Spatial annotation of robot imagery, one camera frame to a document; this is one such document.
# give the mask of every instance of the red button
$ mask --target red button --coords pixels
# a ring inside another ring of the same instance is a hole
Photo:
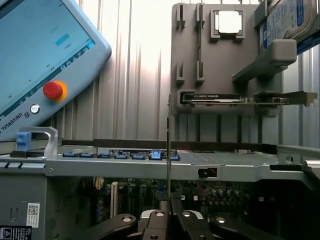
[[[43,94],[48,99],[58,99],[62,96],[63,92],[62,86],[54,81],[49,81],[43,86]]]

